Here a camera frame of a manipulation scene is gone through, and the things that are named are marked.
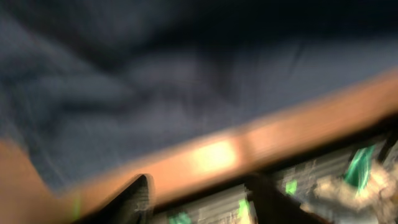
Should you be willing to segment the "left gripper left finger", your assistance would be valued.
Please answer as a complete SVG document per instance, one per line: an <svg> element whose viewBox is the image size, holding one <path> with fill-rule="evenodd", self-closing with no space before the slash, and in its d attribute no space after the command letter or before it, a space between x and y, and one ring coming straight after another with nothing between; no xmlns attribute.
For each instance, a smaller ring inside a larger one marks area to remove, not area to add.
<svg viewBox="0 0 398 224"><path fill-rule="evenodd" d="M73 224L147 224L152 216L150 176L138 175L94 212Z"/></svg>

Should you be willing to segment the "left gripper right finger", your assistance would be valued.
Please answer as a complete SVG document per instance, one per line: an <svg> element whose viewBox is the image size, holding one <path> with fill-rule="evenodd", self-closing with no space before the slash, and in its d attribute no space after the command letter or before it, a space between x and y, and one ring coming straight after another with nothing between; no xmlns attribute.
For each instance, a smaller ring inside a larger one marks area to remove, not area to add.
<svg viewBox="0 0 398 224"><path fill-rule="evenodd" d="M292 197L284 195L273 181L263 175L250 175L245 180L250 191L259 224L330 224L331 222L302 210Z"/></svg>

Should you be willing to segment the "dark blue shorts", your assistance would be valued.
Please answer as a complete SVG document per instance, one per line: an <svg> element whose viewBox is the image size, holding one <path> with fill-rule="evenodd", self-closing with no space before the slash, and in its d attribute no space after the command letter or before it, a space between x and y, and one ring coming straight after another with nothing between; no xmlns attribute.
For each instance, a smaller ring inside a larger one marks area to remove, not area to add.
<svg viewBox="0 0 398 224"><path fill-rule="evenodd" d="M62 190L396 65L396 1L2 1L1 136Z"/></svg>

